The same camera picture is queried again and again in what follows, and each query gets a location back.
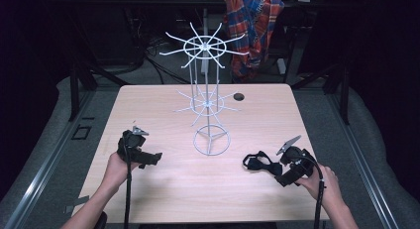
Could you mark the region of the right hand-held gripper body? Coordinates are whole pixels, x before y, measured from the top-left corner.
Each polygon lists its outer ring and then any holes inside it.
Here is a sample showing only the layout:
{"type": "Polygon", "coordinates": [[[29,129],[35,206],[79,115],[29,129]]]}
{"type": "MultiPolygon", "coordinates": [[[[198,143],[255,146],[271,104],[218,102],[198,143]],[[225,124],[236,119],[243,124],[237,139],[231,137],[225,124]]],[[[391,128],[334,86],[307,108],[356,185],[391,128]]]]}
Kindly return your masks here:
{"type": "Polygon", "coordinates": [[[281,155],[279,162],[284,166],[289,166],[290,171],[295,171],[297,179],[304,175],[311,176],[316,160],[310,155],[306,149],[299,149],[294,146],[301,138],[300,135],[288,140],[277,151],[277,155],[281,155]]]}

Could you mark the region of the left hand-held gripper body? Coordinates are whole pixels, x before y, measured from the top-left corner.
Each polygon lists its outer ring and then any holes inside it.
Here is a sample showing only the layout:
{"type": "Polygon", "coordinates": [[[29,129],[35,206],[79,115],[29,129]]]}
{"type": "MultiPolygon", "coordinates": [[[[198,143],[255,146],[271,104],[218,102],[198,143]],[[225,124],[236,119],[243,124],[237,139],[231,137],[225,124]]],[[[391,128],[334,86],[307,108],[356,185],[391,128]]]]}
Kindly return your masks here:
{"type": "Polygon", "coordinates": [[[117,154],[126,163],[146,164],[149,158],[141,149],[146,141],[148,133],[141,128],[134,126],[132,130],[123,132],[118,142],[117,154]]]}

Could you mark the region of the black bow tie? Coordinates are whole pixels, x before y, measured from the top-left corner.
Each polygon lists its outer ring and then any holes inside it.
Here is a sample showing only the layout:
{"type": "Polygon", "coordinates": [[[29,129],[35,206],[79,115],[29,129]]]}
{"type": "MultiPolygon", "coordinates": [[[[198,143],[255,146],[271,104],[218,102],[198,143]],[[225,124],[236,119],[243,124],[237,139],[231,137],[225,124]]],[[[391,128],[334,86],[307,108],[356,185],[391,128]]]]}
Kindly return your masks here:
{"type": "Polygon", "coordinates": [[[263,151],[246,155],[243,166],[250,171],[267,171],[273,175],[282,175],[282,165],[274,163],[263,151]]]}

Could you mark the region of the person's right hand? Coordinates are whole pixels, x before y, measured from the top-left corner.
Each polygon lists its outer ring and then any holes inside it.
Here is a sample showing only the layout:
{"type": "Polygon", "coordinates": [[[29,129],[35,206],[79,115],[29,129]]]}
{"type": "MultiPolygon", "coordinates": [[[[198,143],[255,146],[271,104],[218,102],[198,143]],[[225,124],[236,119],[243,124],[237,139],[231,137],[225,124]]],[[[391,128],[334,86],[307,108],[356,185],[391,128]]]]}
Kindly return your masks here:
{"type": "Polygon", "coordinates": [[[326,211],[338,210],[345,204],[338,177],[329,167],[318,165],[311,176],[302,177],[296,182],[303,185],[314,199],[318,198],[321,191],[320,183],[323,182],[322,206],[326,211]]]}

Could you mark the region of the person's left hand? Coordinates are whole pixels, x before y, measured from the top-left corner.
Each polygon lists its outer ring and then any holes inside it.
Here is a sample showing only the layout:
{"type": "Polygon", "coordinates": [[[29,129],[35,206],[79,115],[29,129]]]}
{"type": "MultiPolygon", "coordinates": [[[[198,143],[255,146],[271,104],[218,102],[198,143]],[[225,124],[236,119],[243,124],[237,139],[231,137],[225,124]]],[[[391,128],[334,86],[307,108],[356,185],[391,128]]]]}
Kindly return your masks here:
{"type": "Polygon", "coordinates": [[[124,162],[117,153],[113,153],[108,160],[102,183],[112,191],[117,191],[120,185],[127,180],[128,173],[139,166],[138,163],[124,162]]]}

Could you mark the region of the red blue plaid cloth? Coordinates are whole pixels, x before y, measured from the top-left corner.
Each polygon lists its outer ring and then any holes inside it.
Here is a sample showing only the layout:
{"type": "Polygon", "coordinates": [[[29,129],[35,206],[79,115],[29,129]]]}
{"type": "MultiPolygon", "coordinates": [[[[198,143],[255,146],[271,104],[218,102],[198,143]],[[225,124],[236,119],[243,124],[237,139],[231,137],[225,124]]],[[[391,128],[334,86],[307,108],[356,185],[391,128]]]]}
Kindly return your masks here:
{"type": "Polygon", "coordinates": [[[225,0],[226,26],[232,42],[231,75],[234,83],[247,82],[257,75],[267,59],[270,38],[282,0],[225,0]]]}

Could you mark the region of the grey metal floor rail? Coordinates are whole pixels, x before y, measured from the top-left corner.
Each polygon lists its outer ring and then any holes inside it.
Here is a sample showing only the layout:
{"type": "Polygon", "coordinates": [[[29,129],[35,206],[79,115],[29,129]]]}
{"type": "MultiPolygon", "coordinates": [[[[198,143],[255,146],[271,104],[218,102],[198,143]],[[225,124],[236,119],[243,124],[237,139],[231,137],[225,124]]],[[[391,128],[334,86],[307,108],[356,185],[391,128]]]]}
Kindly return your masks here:
{"type": "Polygon", "coordinates": [[[70,134],[76,129],[80,115],[85,112],[93,96],[92,91],[82,93],[79,111],[69,121],[70,96],[67,93],[59,95],[52,116],[34,150],[7,193],[5,201],[0,203],[0,209],[7,207],[6,215],[0,220],[4,229],[20,229],[25,225],[53,175],[70,134]]]}
{"type": "Polygon", "coordinates": [[[370,166],[362,152],[360,144],[354,135],[354,132],[349,124],[346,124],[342,119],[339,111],[339,100],[335,95],[326,95],[327,101],[329,102],[330,108],[333,111],[335,119],[339,122],[339,125],[344,132],[347,142],[350,145],[351,155],[355,162],[358,174],[361,177],[370,201],[378,215],[378,218],[384,229],[400,229],[398,223],[395,220],[393,213],[390,210],[389,204],[387,203],[383,191],[379,187],[376,179],[373,176],[370,166]]]}

